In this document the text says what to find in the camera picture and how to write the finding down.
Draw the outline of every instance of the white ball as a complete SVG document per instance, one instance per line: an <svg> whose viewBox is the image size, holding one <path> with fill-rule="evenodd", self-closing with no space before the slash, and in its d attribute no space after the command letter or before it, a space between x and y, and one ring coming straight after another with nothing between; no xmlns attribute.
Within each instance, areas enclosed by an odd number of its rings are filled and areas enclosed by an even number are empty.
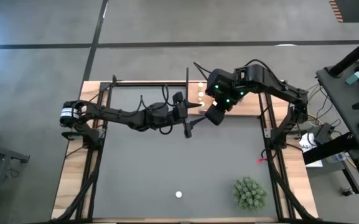
<svg viewBox="0 0 359 224"><path fill-rule="evenodd" d="M181 197L182 197L182 192L176 192L176 193L175 193L175 196L176 196L177 198L181 198Z"/></svg>

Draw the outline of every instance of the concrete floor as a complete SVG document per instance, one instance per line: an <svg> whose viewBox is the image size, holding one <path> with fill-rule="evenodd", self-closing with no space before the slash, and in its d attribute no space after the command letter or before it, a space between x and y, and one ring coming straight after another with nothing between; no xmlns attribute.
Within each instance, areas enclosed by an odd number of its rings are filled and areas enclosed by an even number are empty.
<svg viewBox="0 0 359 224"><path fill-rule="evenodd" d="M0 44L91 43L102 0L0 0ZM110 0L100 42L358 40L359 24L335 20L328 0ZM201 79L192 62L231 71L252 58L277 76L308 88L315 71L354 45L99 49L90 80ZM49 219L67 142L62 103L78 98L88 49L0 50L0 145L31 154L21 174L5 181L0 223ZM309 106L315 114L324 98ZM324 121L338 118L336 110ZM346 132L344 124L338 127ZM359 223L359 195L341 197L342 173L310 179L319 217Z"/></svg>

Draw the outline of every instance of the artificial plant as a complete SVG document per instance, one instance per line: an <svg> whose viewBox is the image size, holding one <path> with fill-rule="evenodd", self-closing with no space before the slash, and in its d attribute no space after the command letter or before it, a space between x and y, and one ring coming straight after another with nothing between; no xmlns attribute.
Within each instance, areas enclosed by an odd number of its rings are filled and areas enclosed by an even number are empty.
<svg viewBox="0 0 359 224"><path fill-rule="evenodd" d="M255 211L265 206L267 193L256 180L244 177L236 180L233 195L240 208Z"/></svg>

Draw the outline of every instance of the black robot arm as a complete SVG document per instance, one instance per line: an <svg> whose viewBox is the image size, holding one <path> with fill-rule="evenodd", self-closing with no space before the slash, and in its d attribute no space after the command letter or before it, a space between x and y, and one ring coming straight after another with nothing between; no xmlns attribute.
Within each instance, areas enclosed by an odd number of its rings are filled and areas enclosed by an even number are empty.
<svg viewBox="0 0 359 224"><path fill-rule="evenodd" d="M271 142L275 146L284 147L288 132L297 123L307 121L307 91L280 81L270 70L260 65L237 68L234 73L220 69L212 71L205 93L215 99L216 105L211 105L205 116L219 125L225 112L230 111L249 92L269 93L289 102L287 116L279 127L271 131Z"/></svg>
<svg viewBox="0 0 359 224"><path fill-rule="evenodd" d="M139 110L140 103L138 109L133 112L107 108L89 101L68 101L63 104L60 125L74 128L83 136L83 142L87 145L97 145L100 140L98 130L90 128L86 123L91 119L125 124L136 131L157 130L172 127L176 124L184 124L185 137L190 138L192 136L191 130L195 123L204 118L187 123L187 109L198 107L200 104L189 103L184 99L181 92L177 92L172 99L174 104L171 111L169 111L167 103L154 103L143 110Z"/></svg>

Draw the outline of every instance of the red tag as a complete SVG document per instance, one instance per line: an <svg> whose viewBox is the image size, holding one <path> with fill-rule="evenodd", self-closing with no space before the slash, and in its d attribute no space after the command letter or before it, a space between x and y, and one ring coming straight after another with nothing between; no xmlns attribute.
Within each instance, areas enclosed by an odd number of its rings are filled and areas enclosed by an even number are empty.
<svg viewBox="0 0 359 224"><path fill-rule="evenodd" d="M258 160L256 161L256 163L260 164L260 163L262 163L262 162L265 161L265 160L266 160L265 158L260 158L260 159L258 159Z"/></svg>

